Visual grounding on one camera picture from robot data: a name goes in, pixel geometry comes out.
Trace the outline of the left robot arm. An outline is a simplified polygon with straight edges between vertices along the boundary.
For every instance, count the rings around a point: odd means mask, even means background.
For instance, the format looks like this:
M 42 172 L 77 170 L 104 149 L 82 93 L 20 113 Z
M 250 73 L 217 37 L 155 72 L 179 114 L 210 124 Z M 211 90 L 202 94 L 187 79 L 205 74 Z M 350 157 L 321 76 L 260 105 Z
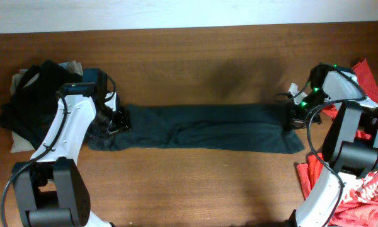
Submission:
M 80 83 L 66 83 L 54 120 L 27 162 L 17 162 L 6 188 L 13 188 L 23 226 L 113 226 L 91 209 L 90 194 L 77 168 L 86 133 L 109 139 L 131 129 L 129 116 L 109 93 L 111 78 L 86 69 Z

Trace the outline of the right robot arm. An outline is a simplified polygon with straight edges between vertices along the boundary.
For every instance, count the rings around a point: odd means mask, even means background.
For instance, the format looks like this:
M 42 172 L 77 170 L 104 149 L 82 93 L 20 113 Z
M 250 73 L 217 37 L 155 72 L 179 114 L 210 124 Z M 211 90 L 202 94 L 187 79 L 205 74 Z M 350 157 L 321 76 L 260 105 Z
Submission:
M 335 106 L 336 117 L 320 151 L 312 154 L 323 165 L 317 183 L 304 203 L 292 211 L 286 226 L 327 226 L 353 183 L 378 170 L 378 104 L 358 84 L 348 68 L 320 63 L 307 80 L 311 92 L 289 92 L 295 107 L 296 125 L 311 125 L 326 107 Z

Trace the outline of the black Nike t-shirt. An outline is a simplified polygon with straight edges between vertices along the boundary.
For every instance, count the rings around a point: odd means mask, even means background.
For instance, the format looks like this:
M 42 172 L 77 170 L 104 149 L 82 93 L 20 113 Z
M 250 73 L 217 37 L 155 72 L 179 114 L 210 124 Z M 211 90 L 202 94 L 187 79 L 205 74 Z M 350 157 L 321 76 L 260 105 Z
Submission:
M 92 134 L 96 151 L 127 148 L 207 148 L 294 154 L 304 145 L 289 126 L 287 107 L 274 104 L 127 106 L 130 130 Z

